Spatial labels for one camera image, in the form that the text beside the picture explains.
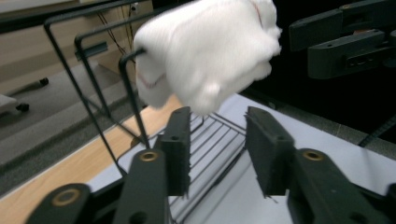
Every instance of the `brass screw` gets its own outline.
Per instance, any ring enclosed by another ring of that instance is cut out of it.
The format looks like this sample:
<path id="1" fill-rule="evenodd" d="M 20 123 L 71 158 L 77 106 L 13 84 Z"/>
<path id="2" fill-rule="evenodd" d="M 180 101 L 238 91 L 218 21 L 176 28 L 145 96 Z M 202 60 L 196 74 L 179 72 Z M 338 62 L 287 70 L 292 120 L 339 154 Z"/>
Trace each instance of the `brass screw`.
<path id="1" fill-rule="evenodd" d="M 78 189 L 67 189 L 60 193 L 58 193 L 53 199 L 52 204 L 58 207 L 68 205 L 73 203 L 79 197 L 79 190 Z"/>
<path id="2" fill-rule="evenodd" d="M 322 161 L 323 160 L 323 155 L 316 152 L 316 151 L 305 151 L 303 153 L 304 157 L 311 161 Z"/>
<path id="3" fill-rule="evenodd" d="M 155 161 L 158 158 L 158 154 L 155 152 L 146 152 L 140 155 L 141 161 Z"/>

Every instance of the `black bracket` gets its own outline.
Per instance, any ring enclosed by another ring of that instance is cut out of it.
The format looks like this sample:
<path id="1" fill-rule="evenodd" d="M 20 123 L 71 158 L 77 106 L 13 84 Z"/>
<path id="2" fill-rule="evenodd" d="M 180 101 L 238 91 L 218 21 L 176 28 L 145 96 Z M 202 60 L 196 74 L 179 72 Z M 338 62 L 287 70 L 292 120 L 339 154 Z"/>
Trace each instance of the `black bracket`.
<path id="1" fill-rule="evenodd" d="M 69 184 L 50 192 L 28 224 L 173 223 L 168 196 L 185 195 L 190 186 L 189 107 L 174 111 L 153 149 L 136 153 L 128 175 L 91 192 Z"/>
<path id="2" fill-rule="evenodd" d="M 259 108 L 248 109 L 247 136 L 263 195 L 288 194 L 294 223 L 396 222 L 396 184 L 386 196 L 354 185 L 325 153 L 295 149 L 287 131 Z"/>
<path id="3" fill-rule="evenodd" d="M 396 1 L 365 0 L 292 23 L 290 50 L 308 49 L 308 75 L 328 79 L 396 67 Z"/>

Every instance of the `white cloth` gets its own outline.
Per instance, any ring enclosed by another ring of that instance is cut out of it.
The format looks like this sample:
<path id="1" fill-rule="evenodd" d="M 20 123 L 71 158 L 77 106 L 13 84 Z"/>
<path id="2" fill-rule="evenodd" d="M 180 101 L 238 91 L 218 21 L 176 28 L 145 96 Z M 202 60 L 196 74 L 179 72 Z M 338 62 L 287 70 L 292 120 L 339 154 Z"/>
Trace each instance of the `white cloth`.
<path id="1" fill-rule="evenodd" d="M 134 48 L 136 86 L 161 108 L 174 93 L 197 115 L 216 112 L 229 96 L 271 73 L 281 30 L 271 0 L 199 0 L 143 24 Z"/>

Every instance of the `wire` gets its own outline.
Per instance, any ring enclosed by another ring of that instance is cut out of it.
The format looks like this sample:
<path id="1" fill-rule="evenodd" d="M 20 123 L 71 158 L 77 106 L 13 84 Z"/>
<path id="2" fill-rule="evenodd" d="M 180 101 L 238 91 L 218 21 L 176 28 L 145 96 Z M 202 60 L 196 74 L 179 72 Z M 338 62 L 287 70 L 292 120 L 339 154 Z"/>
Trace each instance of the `wire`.
<path id="1" fill-rule="evenodd" d="M 122 17 L 126 20 L 125 12 L 124 9 L 121 9 Z M 128 44 L 129 44 L 129 49 L 132 50 L 132 45 L 131 45 L 131 37 L 128 36 L 128 26 L 125 24 L 125 33 L 127 34 L 128 37 Z"/>
<path id="2" fill-rule="evenodd" d="M 371 134 L 366 136 L 361 142 L 359 143 L 360 147 L 366 147 L 371 141 L 376 139 L 379 135 L 386 132 L 388 129 L 396 125 L 396 114 L 393 115 L 390 119 L 388 119 L 384 124 L 382 124 L 378 129 L 373 131 Z"/>
<path id="3" fill-rule="evenodd" d="M 98 15 L 98 17 L 99 17 L 99 19 L 100 19 L 100 21 L 102 22 L 103 25 L 108 24 L 108 22 L 107 22 L 107 20 L 106 20 L 106 18 L 105 18 L 105 16 L 103 15 L 102 12 L 98 13 L 97 15 Z M 114 34 L 113 34 L 113 31 L 112 31 L 111 29 L 110 29 L 110 30 L 107 30 L 107 33 L 108 33 L 108 35 L 110 36 L 110 38 L 113 40 L 113 42 L 117 45 L 117 48 L 119 49 L 119 51 L 120 51 L 122 54 L 125 54 L 125 53 L 126 53 L 125 49 L 123 49 L 122 46 L 120 46 L 119 42 L 117 41 L 116 37 L 115 37 Z"/>
<path id="4" fill-rule="evenodd" d="M 132 5 L 129 6 L 129 13 L 128 13 L 128 18 L 131 18 L 132 16 Z M 134 30 L 132 29 L 132 24 L 129 23 L 129 31 L 130 31 L 130 35 L 131 38 L 129 38 L 129 46 L 132 48 L 133 45 L 133 41 L 134 41 Z"/>

